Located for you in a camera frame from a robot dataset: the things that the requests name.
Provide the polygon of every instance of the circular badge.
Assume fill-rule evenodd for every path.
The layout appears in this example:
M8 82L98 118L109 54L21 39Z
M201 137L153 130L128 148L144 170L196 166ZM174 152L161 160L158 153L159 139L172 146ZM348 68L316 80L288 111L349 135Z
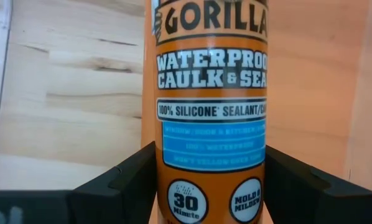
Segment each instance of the circular badge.
M249 223L258 214L261 201L261 181L247 179L237 186L230 198L231 216L240 223Z
M181 223L200 223L208 213L203 190L187 180L175 180L168 188L168 206Z

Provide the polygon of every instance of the caulk tube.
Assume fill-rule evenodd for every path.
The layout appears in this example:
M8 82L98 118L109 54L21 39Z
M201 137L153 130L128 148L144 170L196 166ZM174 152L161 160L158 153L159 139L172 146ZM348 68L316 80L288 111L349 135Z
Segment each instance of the caulk tube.
M259 223L267 1L152 4L159 223Z

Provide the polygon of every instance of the black holder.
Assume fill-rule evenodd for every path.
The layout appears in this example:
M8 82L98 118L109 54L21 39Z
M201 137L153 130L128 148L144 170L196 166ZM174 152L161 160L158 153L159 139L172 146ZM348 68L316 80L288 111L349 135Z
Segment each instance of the black holder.
M0 190L0 224L147 224L155 144L74 190ZM266 146L264 201L274 224L372 223L372 191Z

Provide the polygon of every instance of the product label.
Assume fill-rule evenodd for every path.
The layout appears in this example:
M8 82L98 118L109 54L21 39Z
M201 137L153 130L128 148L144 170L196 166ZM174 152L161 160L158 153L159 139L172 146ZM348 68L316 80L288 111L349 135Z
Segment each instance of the product label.
M163 160L195 171L231 171L262 163L265 98L157 101Z
M160 224L259 223L267 2L155 1Z

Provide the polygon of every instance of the blue label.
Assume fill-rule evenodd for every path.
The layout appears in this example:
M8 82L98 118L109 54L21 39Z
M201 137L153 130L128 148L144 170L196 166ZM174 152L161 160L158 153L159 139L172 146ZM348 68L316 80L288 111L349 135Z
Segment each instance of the blue label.
M164 163L224 172L254 167L265 158L266 120L243 123L162 122Z

